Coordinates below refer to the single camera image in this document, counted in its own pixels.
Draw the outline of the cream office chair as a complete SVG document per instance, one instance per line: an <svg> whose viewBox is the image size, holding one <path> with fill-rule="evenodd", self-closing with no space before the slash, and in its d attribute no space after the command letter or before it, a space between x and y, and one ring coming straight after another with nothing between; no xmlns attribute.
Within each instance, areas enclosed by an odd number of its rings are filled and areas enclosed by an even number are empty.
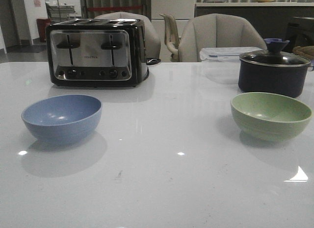
<svg viewBox="0 0 314 228"><path fill-rule="evenodd" d="M180 38L177 28L177 23L173 15L160 13L164 19L164 44L171 52L170 60L172 62L180 62L179 44Z"/></svg>

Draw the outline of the black and chrome toaster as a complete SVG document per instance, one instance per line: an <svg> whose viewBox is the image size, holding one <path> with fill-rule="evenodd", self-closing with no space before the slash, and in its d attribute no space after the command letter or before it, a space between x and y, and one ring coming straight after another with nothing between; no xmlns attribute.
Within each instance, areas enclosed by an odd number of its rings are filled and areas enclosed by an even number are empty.
<svg viewBox="0 0 314 228"><path fill-rule="evenodd" d="M149 76L140 19L73 19L46 27L51 82L135 87Z"/></svg>

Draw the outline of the blue bowl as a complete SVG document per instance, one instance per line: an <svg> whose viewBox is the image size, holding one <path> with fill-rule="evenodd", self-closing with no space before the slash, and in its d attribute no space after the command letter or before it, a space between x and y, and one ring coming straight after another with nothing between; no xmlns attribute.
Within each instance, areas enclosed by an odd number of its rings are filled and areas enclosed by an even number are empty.
<svg viewBox="0 0 314 228"><path fill-rule="evenodd" d="M87 95L62 95L27 107L21 118L38 140L53 145L73 144L89 136L102 114L102 102Z"/></svg>

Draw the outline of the green bowl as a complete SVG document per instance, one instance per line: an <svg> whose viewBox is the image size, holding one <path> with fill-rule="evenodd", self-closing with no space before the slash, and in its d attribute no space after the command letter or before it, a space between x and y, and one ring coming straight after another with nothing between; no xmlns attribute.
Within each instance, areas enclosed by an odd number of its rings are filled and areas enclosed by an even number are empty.
<svg viewBox="0 0 314 228"><path fill-rule="evenodd" d="M312 109L297 99L264 92L235 96L231 112L243 132L273 142L298 136L313 116Z"/></svg>

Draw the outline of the glass pot lid blue knob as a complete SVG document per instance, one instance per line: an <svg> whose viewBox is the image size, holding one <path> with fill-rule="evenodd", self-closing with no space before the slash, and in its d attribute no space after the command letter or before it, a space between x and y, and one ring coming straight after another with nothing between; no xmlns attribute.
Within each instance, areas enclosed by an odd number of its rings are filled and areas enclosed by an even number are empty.
<svg viewBox="0 0 314 228"><path fill-rule="evenodd" d="M284 52L283 49L288 45L289 40L279 38L264 39L267 49L256 50L240 54L240 61L253 65L269 67L288 67L300 68L309 67L311 60L293 53Z"/></svg>

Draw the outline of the white cabinet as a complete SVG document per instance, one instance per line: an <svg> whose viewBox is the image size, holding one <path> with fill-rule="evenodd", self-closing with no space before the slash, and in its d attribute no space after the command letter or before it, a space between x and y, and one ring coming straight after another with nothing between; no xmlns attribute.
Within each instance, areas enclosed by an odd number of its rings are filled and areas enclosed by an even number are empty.
<svg viewBox="0 0 314 228"><path fill-rule="evenodd" d="M187 22L194 17L196 0L151 0L151 22L161 40L160 59L170 62L171 52L164 44L164 19L160 14L174 16L181 37Z"/></svg>

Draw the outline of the metal cart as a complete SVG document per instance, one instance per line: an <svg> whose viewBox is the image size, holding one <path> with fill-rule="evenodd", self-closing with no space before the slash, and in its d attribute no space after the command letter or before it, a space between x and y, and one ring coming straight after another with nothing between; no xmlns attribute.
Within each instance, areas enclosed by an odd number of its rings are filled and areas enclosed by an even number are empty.
<svg viewBox="0 0 314 228"><path fill-rule="evenodd" d="M53 23L63 22L77 17L74 5L51 4L48 1L46 1L45 4L48 18Z"/></svg>

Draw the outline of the clear plastic food container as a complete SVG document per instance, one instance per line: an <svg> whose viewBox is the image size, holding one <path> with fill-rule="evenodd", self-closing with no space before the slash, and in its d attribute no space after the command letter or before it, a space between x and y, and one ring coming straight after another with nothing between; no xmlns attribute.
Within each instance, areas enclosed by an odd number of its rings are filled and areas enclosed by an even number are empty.
<svg viewBox="0 0 314 228"><path fill-rule="evenodd" d="M245 52L258 51L257 47L202 48L199 57L205 76L220 84L237 84L240 59Z"/></svg>

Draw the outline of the brown woven basket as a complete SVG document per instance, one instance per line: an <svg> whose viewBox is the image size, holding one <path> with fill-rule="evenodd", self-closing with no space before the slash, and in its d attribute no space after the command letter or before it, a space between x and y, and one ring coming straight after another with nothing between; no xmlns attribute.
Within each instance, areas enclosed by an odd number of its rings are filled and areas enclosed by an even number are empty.
<svg viewBox="0 0 314 228"><path fill-rule="evenodd" d="M310 60L314 60L314 46L296 46L292 49L294 54L306 57Z"/></svg>

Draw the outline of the red trash bin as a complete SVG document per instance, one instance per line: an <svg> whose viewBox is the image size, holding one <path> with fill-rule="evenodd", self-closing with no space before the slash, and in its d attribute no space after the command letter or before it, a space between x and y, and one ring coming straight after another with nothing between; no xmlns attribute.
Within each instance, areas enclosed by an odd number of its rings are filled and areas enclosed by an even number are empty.
<svg viewBox="0 0 314 228"><path fill-rule="evenodd" d="M45 42L46 41L46 27L51 24L51 19L50 18L38 18L36 19L36 22L37 22L39 40L40 42Z"/></svg>

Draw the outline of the dark blue cooking pot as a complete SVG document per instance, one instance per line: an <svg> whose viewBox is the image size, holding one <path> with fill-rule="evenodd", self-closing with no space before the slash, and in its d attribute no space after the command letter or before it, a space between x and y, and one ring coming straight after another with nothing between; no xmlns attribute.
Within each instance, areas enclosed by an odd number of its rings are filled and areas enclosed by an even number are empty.
<svg viewBox="0 0 314 228"><path fill-rule="evenodd" d="M267 92L296 98L302 94L309 66L266 66L241 61L238 86L242 92Z"/></svg>

